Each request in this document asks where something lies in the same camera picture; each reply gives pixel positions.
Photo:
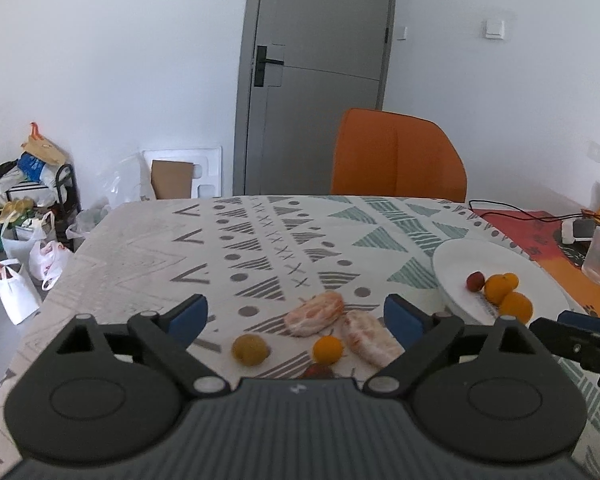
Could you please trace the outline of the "white tote bag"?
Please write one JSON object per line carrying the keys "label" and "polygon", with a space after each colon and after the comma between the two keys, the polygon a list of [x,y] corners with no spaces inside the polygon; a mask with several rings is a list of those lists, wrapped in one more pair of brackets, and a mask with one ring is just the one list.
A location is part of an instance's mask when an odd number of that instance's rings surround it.
{"label": "white tote bag", "polygon": [[17,259],[0,261],[0,299],[14,325],[30,318],[42,306],[26,267]]}

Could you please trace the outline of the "yellow loquat fruit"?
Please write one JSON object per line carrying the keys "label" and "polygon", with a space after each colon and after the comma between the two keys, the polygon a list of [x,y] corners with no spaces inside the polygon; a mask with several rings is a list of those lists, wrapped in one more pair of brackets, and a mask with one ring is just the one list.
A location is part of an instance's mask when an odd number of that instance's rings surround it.
{"label": "yellow loquat fruit", "polygon": [[271,353],[266,341],[255,334],[243,334],[237,337],[230,351],[238,363],[248,367],[262,364]]}

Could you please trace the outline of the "white round plate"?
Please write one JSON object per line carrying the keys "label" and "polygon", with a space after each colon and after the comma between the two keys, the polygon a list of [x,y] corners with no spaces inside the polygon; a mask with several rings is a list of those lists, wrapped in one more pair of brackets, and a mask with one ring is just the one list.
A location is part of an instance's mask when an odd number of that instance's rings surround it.
{"label": "white round plate", "polygon": [[464,321],[491,325],[500,315],[528,324],[569,308],[566,295],[534,262],[478,240],[448,240],[432,257],[446,307]]}

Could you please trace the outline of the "white foam board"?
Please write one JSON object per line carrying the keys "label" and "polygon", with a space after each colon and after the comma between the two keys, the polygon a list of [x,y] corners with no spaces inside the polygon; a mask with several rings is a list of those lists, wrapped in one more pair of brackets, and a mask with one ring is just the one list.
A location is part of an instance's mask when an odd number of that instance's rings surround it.
{"label": "white foam board", "polygon": [[173,160],[191,162],[194,168],[194,180],[191,198],[213,198],[222,195],[221,190],[221,149],[202,148],[201,150],[144,151],[151,177],[153,160]]}

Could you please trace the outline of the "grey door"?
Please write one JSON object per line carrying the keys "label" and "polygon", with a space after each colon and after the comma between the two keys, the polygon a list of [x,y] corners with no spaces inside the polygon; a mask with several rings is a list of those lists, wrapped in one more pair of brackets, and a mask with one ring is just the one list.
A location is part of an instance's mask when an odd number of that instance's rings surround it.
{"label": "grey door", "polygon": [[[325,194],[338,128],[384,99],[396,0],[247,0],[238,68],[236,194]],[[257,46],[266,66],[253,87]]]}

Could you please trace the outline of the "white wall switch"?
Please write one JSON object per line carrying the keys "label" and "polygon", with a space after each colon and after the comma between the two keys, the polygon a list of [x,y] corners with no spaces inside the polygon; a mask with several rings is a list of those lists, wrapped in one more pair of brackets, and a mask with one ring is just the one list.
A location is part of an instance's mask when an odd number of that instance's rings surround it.
{"label": "white wall switch", "polygon": [[488,18],[484,22],[483,37],[487,40],[504,40],[505,22],[496,18]]}

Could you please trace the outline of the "small red fruit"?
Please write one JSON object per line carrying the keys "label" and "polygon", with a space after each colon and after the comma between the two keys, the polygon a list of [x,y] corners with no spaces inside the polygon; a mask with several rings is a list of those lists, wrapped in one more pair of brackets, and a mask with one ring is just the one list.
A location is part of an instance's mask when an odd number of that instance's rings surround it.
{"label": "small red fruit", "polygon": [[486,284],[486,278],[480,271],[472,272],[466,278],[466,288],[470,292],[481,292],[484,284]]}
{"label": "small red fruit", "polygon": [[300,375],[301,379],[332,379],[335,373],[328,365],[312,363]]}

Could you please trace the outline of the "small orange kumquat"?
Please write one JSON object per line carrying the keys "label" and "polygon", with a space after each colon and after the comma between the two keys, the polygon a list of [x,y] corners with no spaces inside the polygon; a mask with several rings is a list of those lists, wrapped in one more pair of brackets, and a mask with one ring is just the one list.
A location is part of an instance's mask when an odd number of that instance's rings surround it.
{"label": "small orange kumquat", "polygon": [[504,278],[510,290],[515,290],[519,285],[519,278],[515,273],[504,273]]}

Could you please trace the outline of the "peeled pomelo segment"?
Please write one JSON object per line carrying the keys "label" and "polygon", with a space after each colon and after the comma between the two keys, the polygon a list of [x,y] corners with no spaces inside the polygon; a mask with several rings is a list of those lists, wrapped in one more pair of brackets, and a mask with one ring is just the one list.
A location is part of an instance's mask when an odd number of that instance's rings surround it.
{"label": "peeled pomelo segment", "polygon": [[365,311],[352,310],[343,315],[341,336],[353,353],[377,368],[388,366],[404,353],[385,326]]}
{"label": "peeled pomelo segment", "polygon": [[344,301],[340,293],[328,290],[288,312],[284,323],[292,336],[309,337],[334,324],[343,311]]}

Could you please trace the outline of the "white plastic bag red print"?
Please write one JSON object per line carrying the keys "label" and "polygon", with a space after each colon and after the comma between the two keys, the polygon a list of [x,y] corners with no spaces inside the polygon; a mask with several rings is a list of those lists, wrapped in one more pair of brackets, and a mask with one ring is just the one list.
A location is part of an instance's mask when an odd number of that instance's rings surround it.
{"label": "white plastic bag red print", "polygon": [[57,240],[34,243],[29,254],[29,271],[44,292],[54,287],[72,256],[73,252]]}

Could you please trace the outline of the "blue white bag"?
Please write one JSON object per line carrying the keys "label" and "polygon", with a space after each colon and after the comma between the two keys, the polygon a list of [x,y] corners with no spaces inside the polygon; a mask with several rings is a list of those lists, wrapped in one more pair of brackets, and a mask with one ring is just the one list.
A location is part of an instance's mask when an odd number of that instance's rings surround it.
{"label": "blue white bag", "polygon": [[18,159],[17,167],[31,182],[38,182],[46,186],[55,184],[57,168],[46,164],[34,155],[23,152]]}

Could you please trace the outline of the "small orange on table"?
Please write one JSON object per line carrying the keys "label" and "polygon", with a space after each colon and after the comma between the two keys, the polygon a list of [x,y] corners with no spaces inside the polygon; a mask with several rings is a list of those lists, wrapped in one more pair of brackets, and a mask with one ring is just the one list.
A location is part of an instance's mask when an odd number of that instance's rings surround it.
{"label": "small orange on table", "polygon": [[343,355],[343,344],[335,336],[323,336],[312,347],[312,358],[316,364],[331,366]]}

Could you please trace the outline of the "large orange front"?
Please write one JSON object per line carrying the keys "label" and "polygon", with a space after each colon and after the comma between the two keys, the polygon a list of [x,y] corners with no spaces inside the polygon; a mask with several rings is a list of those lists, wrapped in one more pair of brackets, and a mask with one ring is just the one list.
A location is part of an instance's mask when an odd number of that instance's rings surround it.
{"label": "large orange front", "polygon": [[521,292],[510,292],[498,305],[498,314],[513,316],[521,324],[527,324],[533,316],[532,302]]}

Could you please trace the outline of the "white charger adapter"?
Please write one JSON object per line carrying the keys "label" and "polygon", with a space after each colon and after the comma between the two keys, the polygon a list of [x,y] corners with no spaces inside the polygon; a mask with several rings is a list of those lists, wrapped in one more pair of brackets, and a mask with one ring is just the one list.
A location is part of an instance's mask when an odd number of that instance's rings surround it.
{"label": "white charger adapter", "polygon": [[562,244],[586,244],[593,239],[597,223],[592,218],[570,218],[562,222],[560,236]]}

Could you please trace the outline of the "brown cardboard box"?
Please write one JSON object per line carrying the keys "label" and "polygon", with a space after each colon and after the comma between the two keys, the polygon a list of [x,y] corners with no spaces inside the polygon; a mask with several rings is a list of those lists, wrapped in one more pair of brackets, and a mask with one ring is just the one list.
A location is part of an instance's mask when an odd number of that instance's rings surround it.
{"label": "brown cardboard box", "polygon": [[180,200],[192,197],[195,166],[191,162],[153,160],[151,186],[157,200]]}

